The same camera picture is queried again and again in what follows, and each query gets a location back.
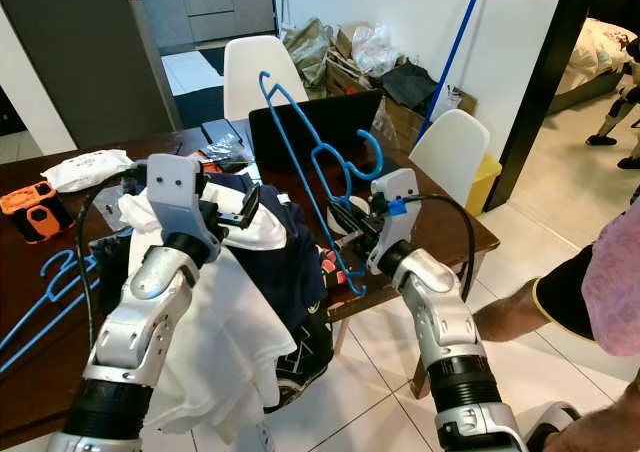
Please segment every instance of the white chair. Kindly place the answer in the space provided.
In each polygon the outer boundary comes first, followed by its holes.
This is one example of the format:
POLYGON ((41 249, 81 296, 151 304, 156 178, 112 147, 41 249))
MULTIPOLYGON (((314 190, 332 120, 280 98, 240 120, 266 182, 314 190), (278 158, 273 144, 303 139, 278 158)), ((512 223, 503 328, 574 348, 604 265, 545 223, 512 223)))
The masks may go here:
MULTIPOLYGON (((287 49, 271 35, 245 37, 230 41, 224 50, 224 117, 240 120, 249 112, 264 109, 267 102, 260 90, 258 75, 266 70, 267 90, 280 83, 296 102, 309 100, 287 49)), ((286 104, 280 93, 274 95, 274 105, 286 104)))
POLYGON ((466 112, 453 109, 427 129, 409 159, 464 207, 488 145, 487 129, 466 112))

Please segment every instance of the black shorts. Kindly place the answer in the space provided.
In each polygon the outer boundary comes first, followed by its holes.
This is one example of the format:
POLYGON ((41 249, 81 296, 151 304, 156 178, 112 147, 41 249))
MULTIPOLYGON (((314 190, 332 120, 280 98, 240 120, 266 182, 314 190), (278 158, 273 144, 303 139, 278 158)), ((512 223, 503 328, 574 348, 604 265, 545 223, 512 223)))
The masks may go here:
POLYGON ((582 297, 582 281, 591 262, 589 245, 574 258, 539 278, 533 286, 533 301, 547 318, 588 340, 594 340, 589 312, 582 297))

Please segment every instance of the wooden table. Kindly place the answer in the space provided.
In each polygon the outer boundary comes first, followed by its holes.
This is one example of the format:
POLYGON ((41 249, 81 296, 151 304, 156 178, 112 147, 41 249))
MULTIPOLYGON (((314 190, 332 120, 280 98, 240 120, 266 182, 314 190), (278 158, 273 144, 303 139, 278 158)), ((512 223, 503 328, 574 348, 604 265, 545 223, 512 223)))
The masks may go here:
MULTIPOLYGON (((199 129, 189 129, 173 134, 159 135, 150 139, 114 144, 113 148, 127 150, 130 158, 144 158, 154 152, 187 155, 205 144, 199 129)), ((385 156, 401 166, 411 166, 406 155, 383 144, 385 156)), ((33 184, 40 180, 39 173, 78 152, 56 154, 0 166, 0 195, 33 184)), ((373 159, 365 146, 354 151, 356 164, 373 159)), ((261 168, 265 183, 273 184, 289 194, 305 210, 307 223, 316 233, 319 243, 324 237, 320 233, 311 204, 306 199, 298 177, 292 173, 276 172, 261 168)), ((337 186, 339 170, 336 164, 327 164, 326 176, 337 186)), ((443 191, 426 175, 419 172, 418 185, 421 193, 443 191)), ((309 174, 316 197, 322 197, 319 181, 309 174)), ((85 192, 63 194, 61 197, 67 210, 76 214, 85 192)), ((476 261, 479 267, 484 254, 498 246, 498 239, 479 222, 472 220, 476 233, 476 261)), ((41 278, 40 268, 54 253, 73 247, 75 229, 37 245, 28 245, 10 221, 0 216, 0 336, 4 336, 24 312, 42 295, 50 277, 41 278)), ((93 209, 86 224, 86 239, 111 234, 111 230, 100 214, 93 209)), ((418 217, 413 242, 426 248, 438 260, 459 269, 467 256, 464 225, 459 217, 445 204, 424 203, 418 217)), ((373 307, 396 297, 383 276, 365 279, 368 293, 364 298, 354 299, 346 289, 332 291, 330 300, 334 304, 331 318, 338 321, 357 312, 373 307)), ((74 297, 80 288, 68 293, 74 297)), ((25 340, 32 337, 47 323, 58 309, 49 306, 41 311, 18 334, 6 350, 0 353, 0 361, 6 360, 25 340)), ((53 331, 45 336, 27 355, 0 377, 0 449, 53 432, 62 427, 75 388, 87 358, 86 312, 83 306, 76 307, 53 331)), ((425 392, 425 374, 420 364, 414 377, 414 392, 425 392)))

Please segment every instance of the black laptop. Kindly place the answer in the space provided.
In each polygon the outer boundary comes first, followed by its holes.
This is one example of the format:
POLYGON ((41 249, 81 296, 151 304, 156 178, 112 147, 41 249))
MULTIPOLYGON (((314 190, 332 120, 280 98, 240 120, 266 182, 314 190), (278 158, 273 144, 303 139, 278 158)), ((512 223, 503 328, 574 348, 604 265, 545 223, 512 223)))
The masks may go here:
MULTIPOLYGON (((320 139, 331 144, 349 160, 352 158, 350 151, 364 140, 357 135, 358 129, 369 132, 381 99, 382 91, 369 90, 299 102, 298 105, 313 124, 320 139)), ((308 164, 311 150, 315 146, 311 133, 290 104, 279 105, 275 110, 298 161, 303 165, 308 164)), ((271 169, 293 167, 289 152, 269 109, 249 112, 249 125, 258 166, 271 169)))

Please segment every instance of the person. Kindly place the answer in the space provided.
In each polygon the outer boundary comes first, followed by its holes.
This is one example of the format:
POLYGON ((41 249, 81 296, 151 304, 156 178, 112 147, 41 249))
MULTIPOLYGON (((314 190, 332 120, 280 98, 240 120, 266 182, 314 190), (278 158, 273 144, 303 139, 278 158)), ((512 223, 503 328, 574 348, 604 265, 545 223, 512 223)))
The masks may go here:
MULTIPOLYGON (((640 40, 634 39, 631 41, 627 45, 627 52, 636 62, 632 67, 640 68, 640 40)), ((613 137, 609 137, 609 133, 622 119, 629 115, 629 112, 636 104, 640 103, 640 84, 637 83, 640 80, 640 73, 636 71, 634 77, 634 85, 624 87, 620 91, 620 98, 611 106, 604 119, 604 124, 602 124, 598 132, 587 138, 587 145, 615 145, 618 142, 613 137)), ((637 127, 639 124, 640 121, 633 124, 632 127, 637 127)), ((620 160, 618 167, 621 169, 640 169, 640 132, 638 133, 638 142, 631 154, 629 157, 620 160)))
MULTIPOLYGON (((634 194, 637 198, 640 187, 634 194)), ((640 200, 596 242, 548 275, 474 314, 483 340, 508 341, 555 322, 607 353, 640 353, 640 200)), ((545 452, 640 449, 640 371, 611 407, 549 436, 545 452)))

